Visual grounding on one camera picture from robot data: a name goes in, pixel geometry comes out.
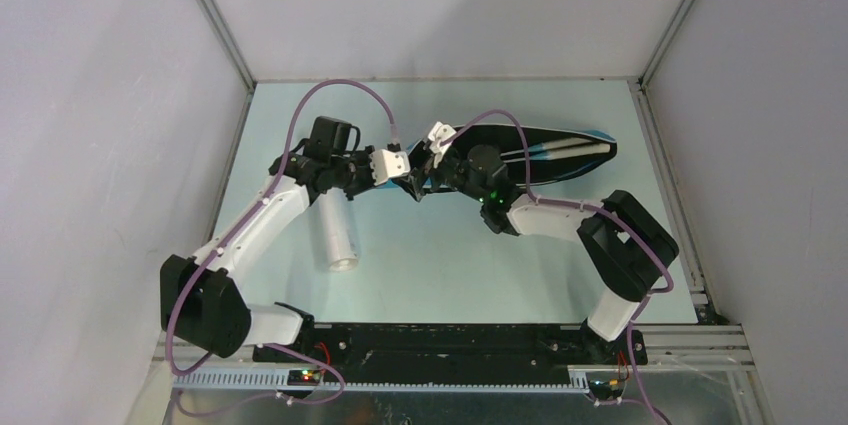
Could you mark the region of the white shuttlecock tube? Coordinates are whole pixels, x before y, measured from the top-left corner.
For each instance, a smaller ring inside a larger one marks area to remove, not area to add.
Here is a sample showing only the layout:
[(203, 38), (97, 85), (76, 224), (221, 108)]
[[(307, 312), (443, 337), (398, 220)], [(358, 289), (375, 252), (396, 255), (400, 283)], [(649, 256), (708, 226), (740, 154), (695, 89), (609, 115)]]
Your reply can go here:
[(357, 236), (351, 206), (341, 190), (332, 189), (317, 199), (329, 270), (351, 271), (359, 264)]

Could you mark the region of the blue racket cover bag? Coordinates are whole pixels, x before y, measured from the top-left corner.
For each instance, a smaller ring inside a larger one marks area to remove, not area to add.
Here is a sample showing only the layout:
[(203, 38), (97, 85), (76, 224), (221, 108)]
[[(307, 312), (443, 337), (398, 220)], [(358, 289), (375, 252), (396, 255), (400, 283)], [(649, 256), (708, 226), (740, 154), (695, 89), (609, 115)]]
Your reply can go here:
[[(547, 185), (583, 176), (618, 152), (615, 138), (599, 130), (523, 128), (530, 156), (531, 184)], [(478, 123), (452, 142), (450, 148), (465, 157), (472, 147), (489, 145), (500, 152), (510, 179), (524, 185), (524, 156), (517, 130), (508, 124)]]

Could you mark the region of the blue badminton racket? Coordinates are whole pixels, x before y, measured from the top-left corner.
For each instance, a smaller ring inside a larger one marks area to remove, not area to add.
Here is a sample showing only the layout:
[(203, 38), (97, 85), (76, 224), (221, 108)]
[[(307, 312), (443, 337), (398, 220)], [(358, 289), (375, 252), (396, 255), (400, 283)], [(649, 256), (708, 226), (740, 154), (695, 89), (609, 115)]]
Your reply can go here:
[(530, 156), (530, 159), (534, 161), (564, 160), (576, 157), (603, 155), (610, 151), (611, 146), (609, 144), (589, 144), (583, 146), (540, 150), (533, 153)]
[(551, 142), (544, 142), (544, 143), (541, 143), (541, 144), (533, 145), (529, 148), (528, 155), (530, 157), (533, 153), (540, 151), (540, 150), (545, 150), (545, 149), (556, 149), (556, 148), (562, 148), (562, 147), (573, 147), (573, 146), (583, 146), (583, 145), (589, 145), (589, 144), (602, 144), (602, 143), (609, 144), (609, 143), (606, 143), (606, 142), (595, 142), (595, 141), (585, 139), (585, 138), (568, 138), (568, 139), (556, 140), (556, 141), (551, 141)]

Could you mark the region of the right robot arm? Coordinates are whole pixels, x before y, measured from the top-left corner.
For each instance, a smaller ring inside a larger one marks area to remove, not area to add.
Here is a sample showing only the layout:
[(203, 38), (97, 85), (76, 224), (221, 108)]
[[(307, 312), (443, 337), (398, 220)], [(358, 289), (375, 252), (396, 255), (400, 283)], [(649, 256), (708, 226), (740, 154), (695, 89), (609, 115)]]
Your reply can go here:
[(544, 236), (584, 246), (605, 286), (581, 337), (583, 353), (593, 362), (606, 363), (620, 352), (620, 336), (659, 280), (673, 286), (668, 268), (679, 246), (626, 191), (616, 190), (599, 202), (536, 195), (511, 177), (492, 145), (476, 145), (466, 154), (448, 147), (437, 155), (420, 143), (410, 161), (410, 172), (393, 182), (417, 201), (447, 189), (478, 201), (483, 222), (495, 234)]

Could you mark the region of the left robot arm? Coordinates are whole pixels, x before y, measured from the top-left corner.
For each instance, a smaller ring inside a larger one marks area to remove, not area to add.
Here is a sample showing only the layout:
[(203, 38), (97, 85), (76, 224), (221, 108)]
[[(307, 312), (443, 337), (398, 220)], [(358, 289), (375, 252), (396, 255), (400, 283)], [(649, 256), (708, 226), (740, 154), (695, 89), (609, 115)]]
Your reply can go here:
[(272, 242), (317, 198), (332, 189), (353, 197), (374, 188), (374, 147), (361, 147), (360, 129), (320, 116), (311, 133), (277, 157), (248, 207), (223, 232), (189, 257), (172, 255), (160, 268), (161, 325), (221, 358), (244, 345), (277, 344), (292, 361), (316, 348), (304, 312), (280, 303), (251, 304), (241, 292)]

